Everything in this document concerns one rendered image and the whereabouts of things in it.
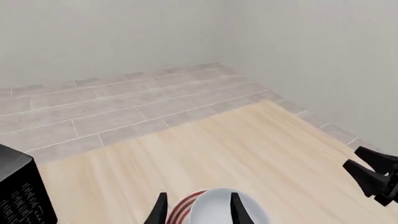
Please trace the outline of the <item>white bowl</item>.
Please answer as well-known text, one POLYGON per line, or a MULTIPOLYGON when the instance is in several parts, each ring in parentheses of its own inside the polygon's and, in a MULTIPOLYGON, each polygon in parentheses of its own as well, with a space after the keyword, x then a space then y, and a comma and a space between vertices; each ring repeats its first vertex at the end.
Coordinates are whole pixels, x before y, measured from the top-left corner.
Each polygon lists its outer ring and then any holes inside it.
POLYGON ((207 190, 193 203, 189 224, 233 224, 230 198, 237 192, 253 224, 271 224, 265 210, 250 195, 231 188, 207 190))

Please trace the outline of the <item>black microwave oven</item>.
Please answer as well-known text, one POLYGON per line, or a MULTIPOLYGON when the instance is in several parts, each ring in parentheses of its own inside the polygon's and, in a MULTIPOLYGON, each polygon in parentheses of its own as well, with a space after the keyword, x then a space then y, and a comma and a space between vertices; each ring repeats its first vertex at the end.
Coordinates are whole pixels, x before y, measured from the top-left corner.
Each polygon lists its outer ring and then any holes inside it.
POLYGON ((32 156, 0 144, 0 224, 57 224, 32 156))

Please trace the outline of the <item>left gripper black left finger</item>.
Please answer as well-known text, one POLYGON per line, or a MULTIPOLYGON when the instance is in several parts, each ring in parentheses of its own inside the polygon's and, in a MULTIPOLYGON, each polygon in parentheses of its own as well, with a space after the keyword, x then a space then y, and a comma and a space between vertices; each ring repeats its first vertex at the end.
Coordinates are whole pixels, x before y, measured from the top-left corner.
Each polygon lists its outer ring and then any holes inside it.
POLYGON ((168 212, 168 198, 166 192, 161 192, 153 206, 145 224, 165 224, 168 212))

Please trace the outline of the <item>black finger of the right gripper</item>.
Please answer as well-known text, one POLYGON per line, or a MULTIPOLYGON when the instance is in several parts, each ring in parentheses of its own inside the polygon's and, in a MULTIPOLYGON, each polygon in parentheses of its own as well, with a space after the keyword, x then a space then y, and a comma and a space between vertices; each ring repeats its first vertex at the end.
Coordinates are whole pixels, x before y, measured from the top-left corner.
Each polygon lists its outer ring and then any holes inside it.
POLYGON ((376 173, 393 173, 398 171, 397 156, 372 151, 362 146, 359 146, 354 153, 372 167, 376 173))
POLYGON ((379 195, 387 188, 387 176, 375 173, 351 159, 343 164, 343 168, 357 182, 366 197, 379 195))

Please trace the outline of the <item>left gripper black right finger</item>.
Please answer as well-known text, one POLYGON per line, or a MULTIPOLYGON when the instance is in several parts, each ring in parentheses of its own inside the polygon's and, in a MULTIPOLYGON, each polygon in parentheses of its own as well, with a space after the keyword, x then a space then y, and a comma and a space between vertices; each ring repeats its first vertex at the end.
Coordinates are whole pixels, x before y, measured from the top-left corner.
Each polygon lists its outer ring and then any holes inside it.
POLYGON ((231 194, 229 206, 233 224, 253 224, 237 192, 231 194))

